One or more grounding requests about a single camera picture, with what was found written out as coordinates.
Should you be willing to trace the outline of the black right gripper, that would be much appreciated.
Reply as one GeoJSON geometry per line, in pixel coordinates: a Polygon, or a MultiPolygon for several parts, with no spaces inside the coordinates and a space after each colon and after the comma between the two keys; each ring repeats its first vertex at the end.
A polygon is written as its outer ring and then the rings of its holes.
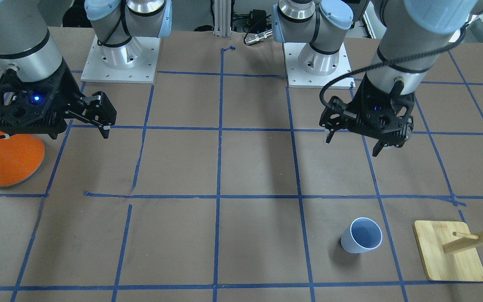
{"type": "Polygon", "coordinates": [[[79,88],[65,59],[52,76],[41,81],[48,85],[49,105],[44,118],[48,126],[59,126],[65,118],[71,118],[73,128],[96,129],[102,138],[108,139],[111,126],[115,125],[117,111],[107,95],[98,91],[86,97],[79,88]]]}

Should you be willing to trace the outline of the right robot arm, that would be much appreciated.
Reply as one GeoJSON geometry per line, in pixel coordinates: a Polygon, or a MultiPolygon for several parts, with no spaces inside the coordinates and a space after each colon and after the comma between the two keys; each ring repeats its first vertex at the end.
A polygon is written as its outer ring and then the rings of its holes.
{"type": "MultiPolygon", "coordinates": [[[[83,81],[152,83],[158,43],[170,35],[170,0],[86,0],[95,30],[83,81]]],[[[0,139],[46,134],[67,119],[97,128],[104,139],[117,111],[105,92],[83,94],[37,8],[0,0],[0,139]]]]}

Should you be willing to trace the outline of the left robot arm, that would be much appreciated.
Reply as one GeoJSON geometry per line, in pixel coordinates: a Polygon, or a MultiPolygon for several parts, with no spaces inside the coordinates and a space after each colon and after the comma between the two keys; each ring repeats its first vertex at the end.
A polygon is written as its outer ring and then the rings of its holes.
{"type": "MultiPolygon", "coordinates": [[[[414,129],[415,90],[440,54],[463,40],[472,15],[483,14],[483,0],[376,0],[386,27],[370,65],[325,84],[319,125],[330,143],[337,130],[377,139],[372,151],[402,147],[414,129]]],[[[272,13],[273,38],[303,43],[299,60],[310,74],[326,76],[334,67],[354,20],[341,0],[280,0],[272,13]]]]}

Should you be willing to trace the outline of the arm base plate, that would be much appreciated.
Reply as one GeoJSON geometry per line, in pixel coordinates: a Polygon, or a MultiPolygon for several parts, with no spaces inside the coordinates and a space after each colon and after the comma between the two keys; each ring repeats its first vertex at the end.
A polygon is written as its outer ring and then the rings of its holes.
{"type": "Polygon", "coordinates": [[[95,37],[81,80],[92,83],[155,82],[161,38],[133,37],[124,46],[99,46],[95,37]]]}
{"type": "Polygon", "coordinates": [[[322,88],[329,81],[351,72],[345,44],[335,54],[320,54],[307,43],[283,44],[290,88],[322,88]]]}

